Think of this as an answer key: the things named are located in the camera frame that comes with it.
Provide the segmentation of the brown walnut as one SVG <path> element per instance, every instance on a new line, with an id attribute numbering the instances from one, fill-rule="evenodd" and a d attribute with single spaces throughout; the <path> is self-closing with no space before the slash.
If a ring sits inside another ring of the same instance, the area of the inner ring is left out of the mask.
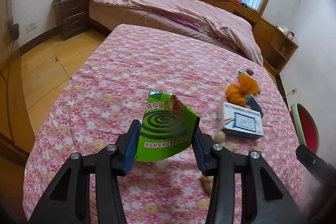
<path id="1" fill-rule="evenodd" d="M 250 70 L 250 69 L 247 69 L 247 73 L 251 76 L 254 74 L 254 71 L 253 70 Z"/>

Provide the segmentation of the red bin green rim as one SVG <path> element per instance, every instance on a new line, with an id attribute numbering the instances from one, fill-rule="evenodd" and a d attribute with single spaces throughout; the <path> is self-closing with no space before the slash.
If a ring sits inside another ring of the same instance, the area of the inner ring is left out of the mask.
<path id="1" fill-rule="evenodd" d="M 319 133 L 310 113 L 300 103 L 290 107 L 290 116 L 300 145 L 307 146 L 313 153 L 319 150 Z"/>

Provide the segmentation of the blue curved plastic hook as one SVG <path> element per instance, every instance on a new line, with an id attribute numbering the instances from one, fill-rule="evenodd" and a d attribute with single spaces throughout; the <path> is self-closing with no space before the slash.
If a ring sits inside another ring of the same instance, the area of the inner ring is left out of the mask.
<path id="1" fill-rule="evenodd" d="M 260 107 L 260 105 L 257 103 L 257 101 L 254 99 L 253 95 L 247 95 L 245 97 L 245 101 L 246 101 L 246 104 L 250 106 L 250 108 L 253 110 L 253 111 L 256 111 L 256 112 L 259 112 L 260 113 L 260 117 L 263 118 L 264 114 L 263 114 L 263 111 Z"/>

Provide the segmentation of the small peanut behind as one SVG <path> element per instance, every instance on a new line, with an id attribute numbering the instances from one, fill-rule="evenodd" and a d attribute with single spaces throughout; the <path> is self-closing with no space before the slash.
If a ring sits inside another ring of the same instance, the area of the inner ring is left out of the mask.
<path id="1" fill-rule="evenodd" d="M 222 144 L 226 139 L 226 135 L 222 131 L 217 131 L 214 135 L 214 142 L 216 144 Z"/>

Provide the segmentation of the pink quilt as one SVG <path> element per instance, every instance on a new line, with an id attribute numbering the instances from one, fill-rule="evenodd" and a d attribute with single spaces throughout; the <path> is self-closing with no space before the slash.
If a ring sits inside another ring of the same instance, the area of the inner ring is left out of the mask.
<path id="1" fill-rule="evenodd" d="M 181 34 L 240 54 L 258 65 L 261 50 L 243 18 L 198 0 L 91 0 L 91 19 L 113 30 L 120 24 Z"/>

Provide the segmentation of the wooden bed with headboard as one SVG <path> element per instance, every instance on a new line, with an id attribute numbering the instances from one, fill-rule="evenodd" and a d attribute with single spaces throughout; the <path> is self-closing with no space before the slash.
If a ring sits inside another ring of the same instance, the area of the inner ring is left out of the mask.
<path id="1" fill-rule="evenodd" d="M 200 0 L 91 0 L 91 19 L 109 30 L 133 24 L 195 38 L 263 64 L 252 26 Z"/>

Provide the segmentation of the green mosquito coil packet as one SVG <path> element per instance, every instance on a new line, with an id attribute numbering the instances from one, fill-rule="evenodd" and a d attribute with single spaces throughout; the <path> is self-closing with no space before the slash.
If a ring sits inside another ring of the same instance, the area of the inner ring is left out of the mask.
<path id="1" fill-rule="evenodd" d="M 176 94 L 150 90 L 139 132 L 135 159 L 167 159 L 190 147 L 200 118 Z"/>

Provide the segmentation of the wooden wardrobe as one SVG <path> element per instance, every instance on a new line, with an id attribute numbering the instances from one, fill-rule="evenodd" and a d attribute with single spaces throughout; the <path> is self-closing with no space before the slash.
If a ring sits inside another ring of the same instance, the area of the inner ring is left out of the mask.
<path id="1" fill-rule="evenodd" d="M 11 0 L 1 0 L 1 156 L 25 166 L 35 142 L 22 84 L 21 53 L 10 35 Z"/>

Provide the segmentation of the peanut near front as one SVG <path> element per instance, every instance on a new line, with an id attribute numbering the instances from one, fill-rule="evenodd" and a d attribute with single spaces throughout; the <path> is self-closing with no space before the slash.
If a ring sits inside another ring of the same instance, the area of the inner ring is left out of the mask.
<path id="1" fill-rule="evenodd" d="M 208 194 L 209 196 L 212 193 L 213 180 L 214 180 L 213 176 L 202 176 L 200 178 L 202 188 L 205 191 L 205 193 Z"/>

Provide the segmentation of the peanut middle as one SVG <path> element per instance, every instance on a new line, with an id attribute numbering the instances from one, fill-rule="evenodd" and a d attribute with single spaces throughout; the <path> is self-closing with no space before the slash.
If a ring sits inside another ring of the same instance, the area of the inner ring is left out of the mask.
<path id="1" fill-rule="evenodd" d="M 237 152 L 239 150 L 239 146 L 236 143 L 227 143 L 225 145 L 226 149 L 228 149 L 230 152 Z"/>

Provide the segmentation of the dark wooden nightstand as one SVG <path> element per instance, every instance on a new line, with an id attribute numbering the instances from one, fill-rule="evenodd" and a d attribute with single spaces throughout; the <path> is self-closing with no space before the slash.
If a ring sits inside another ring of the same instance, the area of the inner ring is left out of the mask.
<path id="1" fill-rule="evenodd" d="M 90 29 L 89 18 L 90 0 L 54 0 L 56 24 L 60 36 L 68 40 Z"/>

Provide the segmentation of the pink floral tablecloth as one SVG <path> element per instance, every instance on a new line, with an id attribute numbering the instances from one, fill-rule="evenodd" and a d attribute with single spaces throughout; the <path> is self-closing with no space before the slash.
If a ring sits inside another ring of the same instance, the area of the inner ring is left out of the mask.
<path id="1" fill-rule="evenodd" d="M 263 117 L 256 140 L 219 135 L 226 91 L 243 82 L 258 85 Z M 263 67 L 196 39 L 123 24 L 72 76 L 37 134 L 25 167 L 25 215 L 72 153 L 97 153 L 135 119 L 145 127 L 140 151 L 118 182 L 129 223 L 205 222 L 210 196 L 190 147 L 195 125 L 232 152 L 260 152 L 293 199 L 303 199 L 295 129 Z"/>

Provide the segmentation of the orange plastic bag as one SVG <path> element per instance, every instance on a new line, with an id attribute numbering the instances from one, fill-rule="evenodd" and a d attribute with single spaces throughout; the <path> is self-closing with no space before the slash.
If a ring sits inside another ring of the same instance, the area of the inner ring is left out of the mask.
<path id="1" fill-rule="evenodd" d="M 260 93 L 256 80 L 248 75 L 240 74 L 239 83 L 231 83 L 226 89 L 226 100 L 228 103 L 244 107 L 246 105 L 246 96 Z"/>

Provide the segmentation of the white blue medicine box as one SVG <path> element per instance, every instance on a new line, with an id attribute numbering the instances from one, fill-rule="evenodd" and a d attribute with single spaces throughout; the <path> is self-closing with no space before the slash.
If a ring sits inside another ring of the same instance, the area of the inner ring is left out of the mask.
<path id="1" fill-rule="evenodd" d="M 218 107 L 218 130 L 226 135 L 246 139 L 260 139 L 264 136 L 260 112 L 228 102 Z"/>

